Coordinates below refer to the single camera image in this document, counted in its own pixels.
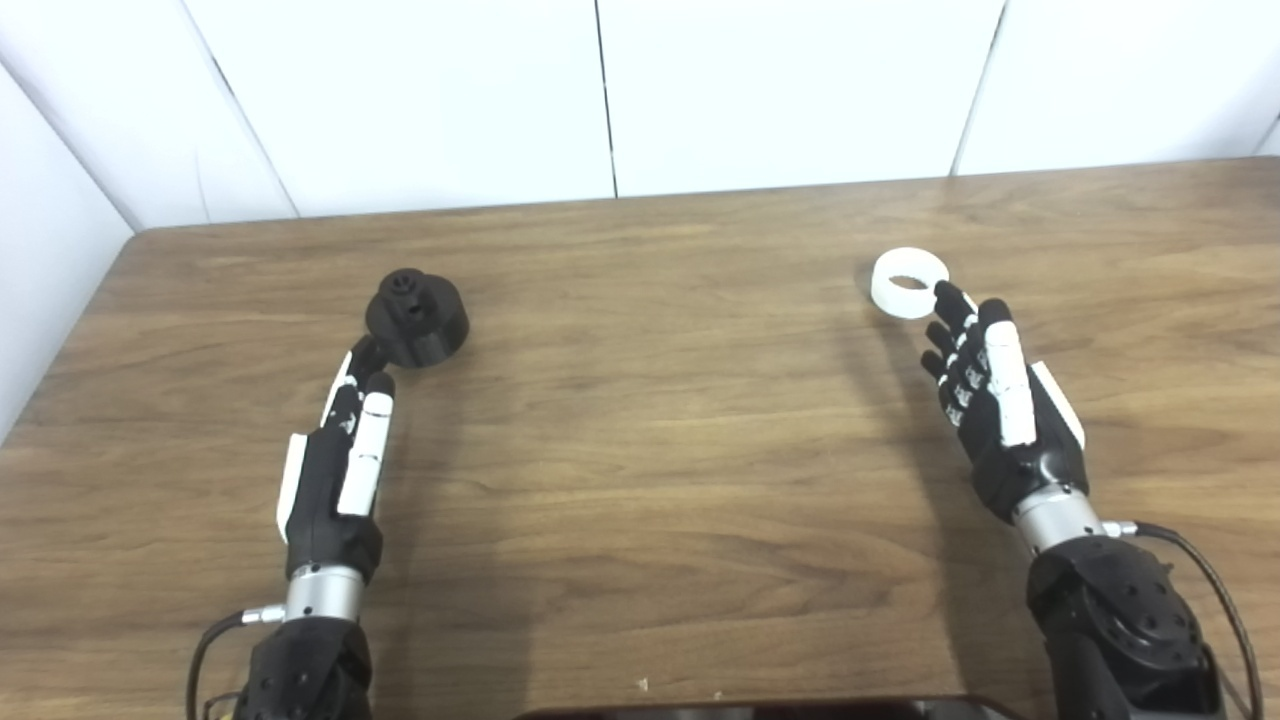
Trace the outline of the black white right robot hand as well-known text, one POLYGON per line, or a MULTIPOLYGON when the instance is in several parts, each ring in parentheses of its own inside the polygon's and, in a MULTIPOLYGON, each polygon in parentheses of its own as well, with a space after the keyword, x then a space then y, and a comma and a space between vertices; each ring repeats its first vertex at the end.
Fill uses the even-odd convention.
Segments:
POLYGON ((934 286, 922 366, 972 464, 970 483, 997 518, 1012 521, 1033 493, 1085 493, 1085 434, 1044 363, 1029 363, 1010 306, 978 304, 948 281, 934 286))

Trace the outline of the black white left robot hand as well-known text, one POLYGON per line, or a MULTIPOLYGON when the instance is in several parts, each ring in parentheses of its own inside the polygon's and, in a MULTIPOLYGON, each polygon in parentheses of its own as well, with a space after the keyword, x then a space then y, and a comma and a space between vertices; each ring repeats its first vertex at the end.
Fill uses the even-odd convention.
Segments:
POLYGON ((372 512, 343 514, 338 503, 366 396, 396 389, 387 364, 370 334, 360 338, 330 383, 317 427, 291 438, 282 478, 285 578, 305 569, 343 566, 367 584, 381 562, 384 536, 372 512))

